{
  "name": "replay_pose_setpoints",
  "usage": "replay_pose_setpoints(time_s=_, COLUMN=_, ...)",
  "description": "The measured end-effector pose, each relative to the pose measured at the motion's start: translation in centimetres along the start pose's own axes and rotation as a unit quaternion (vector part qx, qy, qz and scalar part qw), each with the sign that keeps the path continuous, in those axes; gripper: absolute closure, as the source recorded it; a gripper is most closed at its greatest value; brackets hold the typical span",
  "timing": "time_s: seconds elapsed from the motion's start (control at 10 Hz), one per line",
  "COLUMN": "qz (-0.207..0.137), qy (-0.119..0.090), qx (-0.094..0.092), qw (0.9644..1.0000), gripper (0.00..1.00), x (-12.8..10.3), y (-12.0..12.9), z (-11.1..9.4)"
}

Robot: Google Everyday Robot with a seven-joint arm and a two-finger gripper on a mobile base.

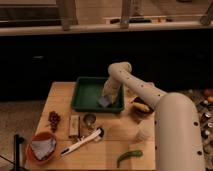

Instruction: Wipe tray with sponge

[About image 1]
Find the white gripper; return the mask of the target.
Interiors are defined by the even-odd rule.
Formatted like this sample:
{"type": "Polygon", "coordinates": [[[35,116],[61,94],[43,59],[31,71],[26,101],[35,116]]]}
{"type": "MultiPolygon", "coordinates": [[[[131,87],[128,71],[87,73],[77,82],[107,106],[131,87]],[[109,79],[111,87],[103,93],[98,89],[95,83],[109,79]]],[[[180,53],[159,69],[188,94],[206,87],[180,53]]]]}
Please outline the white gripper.
{"type": "Polygon", "coordinates": [[[104,83],[102,96],[108,96],[110,102],[114,103],[117,99],[120,87],[121,83],[119,81],[117,81],[113,77],[109,77],[107,81],[104,83]]]}

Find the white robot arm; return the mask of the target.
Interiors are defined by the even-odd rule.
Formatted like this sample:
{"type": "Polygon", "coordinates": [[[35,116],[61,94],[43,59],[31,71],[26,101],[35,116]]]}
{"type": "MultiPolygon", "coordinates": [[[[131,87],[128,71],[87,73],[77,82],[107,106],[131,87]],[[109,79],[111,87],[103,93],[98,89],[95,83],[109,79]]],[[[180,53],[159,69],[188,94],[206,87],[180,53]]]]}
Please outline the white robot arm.
{"type": "Polygon", "coordinates": [[[131,74],[129,62],[113,63],[103,94],[113,95],[122,84],[154,112],[156,171],[205,171],[199,117],[193,101],[182,93],[165,92],[131,74]]]}

